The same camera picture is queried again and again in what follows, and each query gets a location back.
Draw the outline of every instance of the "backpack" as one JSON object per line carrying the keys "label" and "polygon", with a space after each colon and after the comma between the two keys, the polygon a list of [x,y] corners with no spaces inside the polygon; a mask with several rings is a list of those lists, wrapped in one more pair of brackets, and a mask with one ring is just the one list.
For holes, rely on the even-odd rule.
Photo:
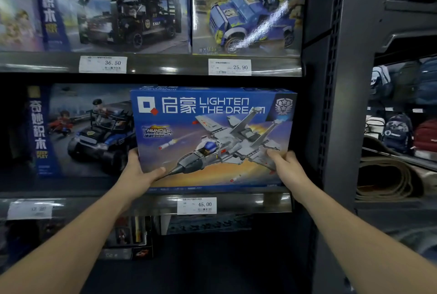
{"label": "backpack", "polygon": [[390,117],[385,124],[382,142],[387,148],[406,153],[411,147],[412,124],[406,114]]}
{"label": "backpack", "polygon": [[382,140],[382,134],[384,132],[385,120],[381,117],[366,117],[366,129],[364,135],[374,137],[375,139]]}
{"label": "backpack", "polygon": [[437,105],[437,57],[428,59],[420,66],[416,104]]}
{"label": "backpack", "polygon": [[389,69],[385,65],[375,66],[372,70],[369,99],[385,99],[393,91]]}
{"label": "backpack", "polygon": [[408,61],[392,76],[394,101],[412,101],[420,81],[420,61]]}
{"label": "backpack", "polygon": [[427,152],[437,152],[437,119],[421,123],[414,132],[413,146]]}

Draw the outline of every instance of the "box top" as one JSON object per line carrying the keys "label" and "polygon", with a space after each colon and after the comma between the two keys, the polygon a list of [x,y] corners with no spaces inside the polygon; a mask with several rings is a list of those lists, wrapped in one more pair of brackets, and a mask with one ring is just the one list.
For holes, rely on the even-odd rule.
{"label": "box top", "polygon": [[160,92],[281,92],[295,94],[291,90],[284,88],[254,88],[254,87],[240,87],[240,88],[224,88],[224,87],[177,87],[177,86],[143,86],[134,90],[152,90]]}

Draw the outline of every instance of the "dark floor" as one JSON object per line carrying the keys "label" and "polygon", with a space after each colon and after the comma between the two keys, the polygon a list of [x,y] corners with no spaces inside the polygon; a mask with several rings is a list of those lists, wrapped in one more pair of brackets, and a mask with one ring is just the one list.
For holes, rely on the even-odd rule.
{"label": "dark floor", "polygon": [[298,293],[290,261],[256,231],[161,238],[153,260],[97,261],[82,293]]}

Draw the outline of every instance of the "dark blue backpack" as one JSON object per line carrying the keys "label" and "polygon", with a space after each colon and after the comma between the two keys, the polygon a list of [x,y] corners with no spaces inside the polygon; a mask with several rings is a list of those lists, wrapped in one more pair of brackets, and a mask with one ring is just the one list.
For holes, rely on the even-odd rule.
{"label": "dark blue backpack", "polygon": [[396,152],[406,153],[412,144],[412,124],[406,114],[390,117],[385,124],[382,142]]}
{"label": "dark blue backpack", "polygon": [[420,66],[416,104],[437,105],[437,57],[428,59]]}

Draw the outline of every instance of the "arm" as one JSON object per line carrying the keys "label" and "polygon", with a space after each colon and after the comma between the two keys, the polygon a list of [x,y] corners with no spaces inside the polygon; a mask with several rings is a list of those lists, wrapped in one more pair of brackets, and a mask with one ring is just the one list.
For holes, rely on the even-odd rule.
{"label": "arm", "polygon": [[0,276],[0,293],[79,293],[118,216],[164,172],[142,173],[137,150],[131,150],[114,187]]}
{"label": "arm", "polygon": [[419,254],[361,220],[315,186],[293,152],[276,163],[282,182],[313,218],[326,243],[360,294],[435,293],[437,268]]}

